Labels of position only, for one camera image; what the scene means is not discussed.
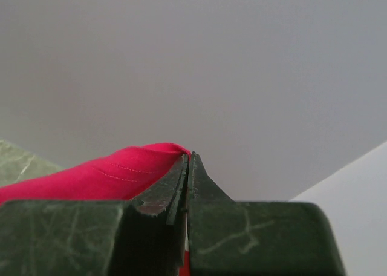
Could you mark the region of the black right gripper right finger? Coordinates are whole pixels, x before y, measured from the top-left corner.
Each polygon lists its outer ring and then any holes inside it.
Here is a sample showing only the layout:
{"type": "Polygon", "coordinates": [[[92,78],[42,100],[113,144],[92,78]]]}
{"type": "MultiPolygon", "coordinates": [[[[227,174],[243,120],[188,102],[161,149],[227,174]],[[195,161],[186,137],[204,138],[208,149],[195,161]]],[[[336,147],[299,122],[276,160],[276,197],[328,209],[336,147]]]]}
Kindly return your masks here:
{"type": "Polygon", "coordinates": [[[188,173],[191,275],[345,275],[324,212],[310,202],[232,200],[193,153],[188,173]]]}

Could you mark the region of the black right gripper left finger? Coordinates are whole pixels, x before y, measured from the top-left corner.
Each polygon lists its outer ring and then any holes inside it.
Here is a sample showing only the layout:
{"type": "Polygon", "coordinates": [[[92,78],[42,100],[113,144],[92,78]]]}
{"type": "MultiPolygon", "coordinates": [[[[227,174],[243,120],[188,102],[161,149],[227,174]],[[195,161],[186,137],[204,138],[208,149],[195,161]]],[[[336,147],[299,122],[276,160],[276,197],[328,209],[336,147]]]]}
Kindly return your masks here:
{"type": "Polygon", "coordinates": [[[1,206],[2,275],[177,275],[187,172],[179,158],[131,200],[13,200],[1,206]]]}

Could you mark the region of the bright red t-shirt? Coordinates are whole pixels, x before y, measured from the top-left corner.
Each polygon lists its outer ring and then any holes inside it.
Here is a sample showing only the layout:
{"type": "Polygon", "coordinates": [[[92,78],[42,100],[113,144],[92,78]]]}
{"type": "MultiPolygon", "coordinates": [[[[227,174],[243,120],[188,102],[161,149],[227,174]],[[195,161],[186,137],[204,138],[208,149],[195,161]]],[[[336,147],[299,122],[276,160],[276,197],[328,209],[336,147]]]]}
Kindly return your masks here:
{"type": "MultiPolygon", "coordinates": [[[[13,200],[131,200],[159,181],[190,152],[173,143],[131,146],[47,176],[1,188],[1,206],[13,200]]],[[[183,263],[177,275],[186,275],[183,263]]]]}

